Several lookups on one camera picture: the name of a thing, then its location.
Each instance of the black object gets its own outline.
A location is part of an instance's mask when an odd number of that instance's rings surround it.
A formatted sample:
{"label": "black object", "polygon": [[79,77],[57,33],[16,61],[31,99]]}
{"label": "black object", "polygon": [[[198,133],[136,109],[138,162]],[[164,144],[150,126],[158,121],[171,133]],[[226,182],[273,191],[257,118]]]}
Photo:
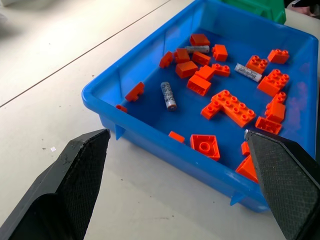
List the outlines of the black object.
{"label": "black object", "polygon": [[105,129],[71,140],[6,219],[0,240],[83,240],[98,197],[109,138]]}
{"label": "black object", "polygon": [[262,193],[287,240],[320,240],[320,166],[296,142],[247,131]]}

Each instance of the battery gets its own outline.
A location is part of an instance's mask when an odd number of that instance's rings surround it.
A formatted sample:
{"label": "battery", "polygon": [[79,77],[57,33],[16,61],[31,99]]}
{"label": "battery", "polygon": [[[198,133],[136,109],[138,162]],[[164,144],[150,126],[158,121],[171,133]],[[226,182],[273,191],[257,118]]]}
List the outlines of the battery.
{"label": "battery", "polygon": [[188,52],[188,54],[193,54],[194,52],[207,54],[210,52],[209,46],[186,46],[185,49]]}
{"label": "battery", "polygon": [[252,71],[251,69],[237,63],[234,70],[242,75],[245,75],[246,77],[252,79],[253,81],[255,82],[259,82],[262,78],[262,75],[255,72],[255,71]]}
{"label": "battery", "polygon": [[168,109],[170,112],[173,112],[177,109],[176,101],[174,99],[174,94],[171,90],[170,83],[167,81],[164,81],[161,83],[161,90],[164,97],[166,109]]}

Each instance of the blue plastic tray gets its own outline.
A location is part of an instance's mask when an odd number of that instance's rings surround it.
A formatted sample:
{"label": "blue plastic tray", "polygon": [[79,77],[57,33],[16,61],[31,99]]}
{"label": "blue plastic tray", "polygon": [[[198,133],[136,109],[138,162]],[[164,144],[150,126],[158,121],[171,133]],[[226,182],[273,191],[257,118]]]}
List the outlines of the blue plastic tray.
{"label": "blue plastic tray", "polygon": [[[226,45],[226,64],[230,77],[214,76],[212,86],[202,97],[189,90],[188,79],[180,79],[175,64],[159,68],[167,51],[189,44],[192,33],[204,33],[214,44]],[[196,0],[134,49],[89,83],[82,92],[85,106],[99,114],[103,126],[162,158],[219,192],[231,197],[231,204],[241,203],[255,212],[269,209],[259,185],[235,173],[244,160],[241,143],[244,128],[224,113],[212,120],[201,116],[211,96],[227,89],[241,102],[263,116],[271,97],[257,89],[257,83],[233,69],[245,65],[252,55],[266,58],[272,49],[289,51],[284,65],[269,64],[265,74],[278,68],[290,75],[286,116],[280,136],[298,142],[315,157],[318,40],[302,31],[215,0]],[[144,82],[144,94],[136,102],[124,96]],[[168,112],[160,88],[168,81],[177,103],[176,112]],[[128,114],[115,108],[121,104]],[[247,128],[254,127],[255,120]],[[168,136],[174,131],[186,139],[181,144]],[[216,135],[221,158],[211,160],[191,149],[191,134]]]}

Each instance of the orange duplo brick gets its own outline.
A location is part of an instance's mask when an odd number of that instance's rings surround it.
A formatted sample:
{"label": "orange duplo brick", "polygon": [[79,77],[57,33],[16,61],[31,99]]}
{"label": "orange duplo brick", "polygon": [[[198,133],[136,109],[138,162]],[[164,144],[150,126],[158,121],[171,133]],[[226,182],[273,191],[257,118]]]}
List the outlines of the orange duplo brick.
{"label": "orange duplo brick", "polygon": [[172,52],[168,51],[162,58],[159,64],[159,67],[164,69],[169,67],[170,63],[174,60]]}
{"label": "orange duplo brick", "polygon": [[220,153],[217,138],[214,135],[195,135],[190,137],[190,146],[192,149],[206,155],[215,161],[220,159]]}
{"label": "orange duplo brick", "polygon": [[137,101],[139,96],[144,93],[145,85],[141,81],[124,97],[128,102]]}
{"label": "orange duplo brick", "polygon": [[182,64],[190,61],[188,51],[185,48],[177,48],[173,55],[177,64]]}
{"label": "orange duplo brick", "polygon": [[193,77],[189,79],[186,85],[188,89],[191,89],[192,91],[196,92],[197,94],[200,94],[201,96],[206,95],[210,86],[211,82],[208,82],[197,75],[193,75]]}
{"label": "orange duplo brick", "polygon": [[272,99],[272,101],[271,101],[270,103],[271,103],[271,104],[272,104],[272,103],[283,104],[283,103],[285,102],[285,100],[286,100],[286,97],[287,97],[286,93],[283,92],[283,91],[281,91],[281,92],[277,93],[277,94],[273,97],[273,99]]}
{"label": "orange duplo brick", "polygon": [[193,61],[179,63],[175,67],[175,72],[181,79],[191,77],[198,70],[198,66]]}
{"label": "orange duplo brick", "polygon": [[214,70],[212,69],[212,67],[205,65],[200,67],[200,70],[196,71],[195,75],[199,76],[200,78],[203,78],[204,80],[210,81],[214,76]]}
{"label": "orange duplo brick", "polygon": [[258,74],[262,74],[267,68],[267,65],[268,61],[266,59],[260,59],[260,57],[254,55],[249,59],[245,66]]}
{"label": "orange duplo brick", "polygon": [[124,107],[124,106],[121,106],[120,104],[117,104],[115,107],[116,107],[117,109],[125,112],[125,113],[128,112],[128,109],[127,109],[126,107]]}
{"label": "orange duplo brick", "polygon": [[262,92],[274,97],[289,81],[288,74],[282,74],[279,69],[274,69],[265,76],[258,85],[258,89]]}
{"label": "orange duplo brick", "polygon": [[210,120],[217,112],[220,111],[221,107],[222,106],[218,101],[210,102],[202,109],[201,115]]}
{"label": "orange duplo brick", "polygon": [[220,103],[224,113],[242,128],[256,117],[253,110],[247,108],[243,102],[238,101],[228,90],[223,90],[214,95],[211,102],[214,101]]}
{"label": "orange duplo brick", "polygon": [[210,46],[210,41],[206,35],[202,33],[192,34],[190,37],[190,43],[192,46]]}
{"label": "orange duplo brick", "polygon": [[216,61],[225,62],[228,57],[228,52],[225,45],[216,44],[212,48],[212,54]]}
{"label": "orange duplo brick", "polygon": [[244,155],[244,156],[248,156],[250,154],[248,142],[244,141],[241,144],[241,151],[242,151],[242,155]]}
{"label": "orange duplo brick", "polygon": [[171,131],[171,132],[169,133],[169,137],[177,140],[178,142],[180,142],[180,143],[182,143],[182,144],[185,143],[185,138],[184,138],[183,136],[179,135],[178,133],[175,133],[174,131]]}
{"label": "orange duplo brick", "polygon": [[284,64],[289,58],[289,52],[287,50],[275,49],[272,50],[268,56],[270,63]]}
{"label": "orange duplo brick", "polygon": [[286,106],[282,103],[273,102],[266,106],[266,119],[276,123],[281,123],[285,119]]}
{"label": "orange duplo brick", "polygon": [[209,65],[211,57],[199,52],[195,51],[192,55],[192,61],[201,65]]}
{"label": "orange duplo brick", "polygon": [[258,183],[257,173],[251,155],[247,156],[235,170],[236,173]]}
{"label": "orange duplo brick", "polygon": [[280,123],[270,121],[268,119],[265,119],[265,118],[259,116],[255,122],[255,127],[257,129],[261,129],[266,132],[278,135],[278,133],[280,132],[280,130],[282,128],[282,125]]}
{"label": "orange duplo brick", "polygon": [[227,65],[221,66],[218,63],[212,64],[213,74],[219,75],[223,77],[229,77],[230,75],[230,67]]}

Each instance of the table surface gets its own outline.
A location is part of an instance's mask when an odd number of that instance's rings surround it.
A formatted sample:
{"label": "table surface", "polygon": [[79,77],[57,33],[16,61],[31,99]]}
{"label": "table surface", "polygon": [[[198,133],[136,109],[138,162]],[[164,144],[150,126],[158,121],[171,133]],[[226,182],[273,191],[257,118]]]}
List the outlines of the table surface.
{"label": "table surface", "polygon": [[[0,36],[5,51],[0,105],[14,98],[0,107],[0,225],[69,140],[102,128],[98,115],[82,103],[83,87],[192,0],[161,7],[166,1],[65,0],[26,8],[37,2],[0,9],[9,18],[6,28],[20,27]],[[108,20],[105,8],[112,15]],[[96,14],[82,19],[90,13]],[[286,25],[320,36],[317,20],[291,11],[286,15]],[[229,202],[125,139],[116,142],[112,134],[85,239],[285,239],[270,212],[257,214]]]}

